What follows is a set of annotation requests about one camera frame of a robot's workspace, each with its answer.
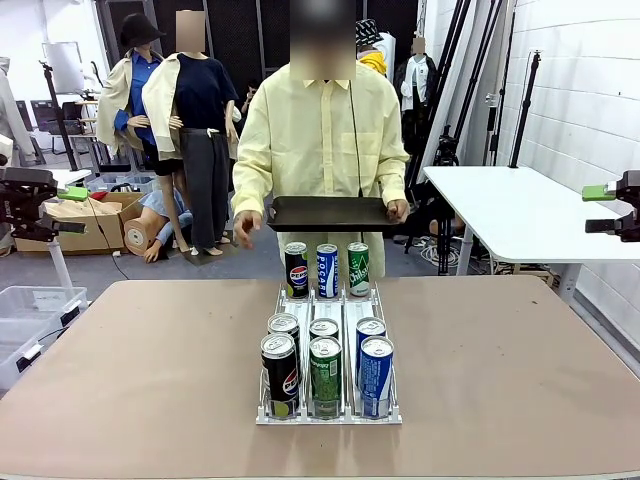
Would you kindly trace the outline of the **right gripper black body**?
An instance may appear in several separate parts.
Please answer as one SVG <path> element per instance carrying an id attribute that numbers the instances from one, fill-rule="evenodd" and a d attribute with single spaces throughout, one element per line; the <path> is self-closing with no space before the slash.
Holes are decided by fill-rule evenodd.
<path id="1" fill-rule="evenodd" d="M 632 211 L 616 220 L 615 234 L 622 242 L 639 241 L 640 171 L 625 171 L 616 183 L 616 198 L 632 206 Z"/>

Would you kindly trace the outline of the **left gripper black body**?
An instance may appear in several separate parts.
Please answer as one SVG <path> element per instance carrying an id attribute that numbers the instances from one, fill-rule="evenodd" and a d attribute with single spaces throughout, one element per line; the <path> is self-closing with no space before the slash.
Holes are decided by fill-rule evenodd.
<path id="1" fill-rule="evenodd" d="M 56 221 L 41 216 L 40 206 L 58 194 L 57 181 L 48 170 L 1 168 L 1 222 L 12 227 L 14 238 L 53 241 Z"/>

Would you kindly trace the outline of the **person's right hand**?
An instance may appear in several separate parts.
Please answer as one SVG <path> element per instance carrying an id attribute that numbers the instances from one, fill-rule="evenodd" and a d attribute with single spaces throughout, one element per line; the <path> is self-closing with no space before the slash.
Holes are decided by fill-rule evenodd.
<path id="1" fill-rule="evenodd" d="M 233 233 L 234 240 L 245 249 L 253 248 L 251 234 L 262 225 L 262 214 L 254 210 L 243 210 L 235 215 Z"/>

